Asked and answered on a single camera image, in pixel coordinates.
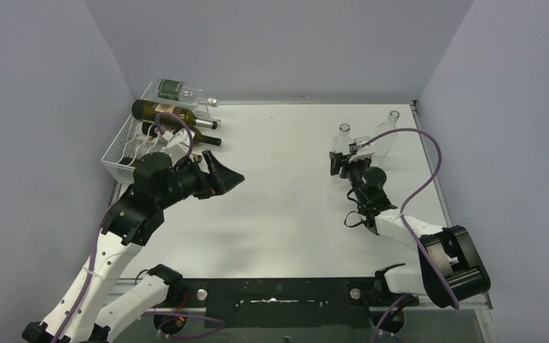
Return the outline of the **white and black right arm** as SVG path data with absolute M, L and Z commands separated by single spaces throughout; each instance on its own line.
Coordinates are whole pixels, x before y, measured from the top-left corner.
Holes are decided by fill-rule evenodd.
M 465 227 L 443 227 L 406 215 L 385 193 L 386 173 L 369 158 L 329 153 L 330 174 L 346 179 L 346 197 L 356 206 L 360 226 L 413 250 L 418 262 L 392 264 L 375 272 L 375 286 L 385 294 L 426 296 L 440 308 L 490 290 L 488 272 Z

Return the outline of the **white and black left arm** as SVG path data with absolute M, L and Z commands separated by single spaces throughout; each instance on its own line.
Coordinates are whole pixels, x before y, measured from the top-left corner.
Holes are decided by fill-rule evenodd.
M 202 152 L 207 170 L 185 156 L 177 163 L 155 152 L 143 156 L 134 181 L 111 205 L 94 233 L 90 255 L 60 302 L 22 333 L 26 342 L 113 342 L 182 280 L 158 264 L 128 292 L 105 304 L 127 265 L 164 223 L 164 210 L 187 199 L 226 194 L 245 177 Z

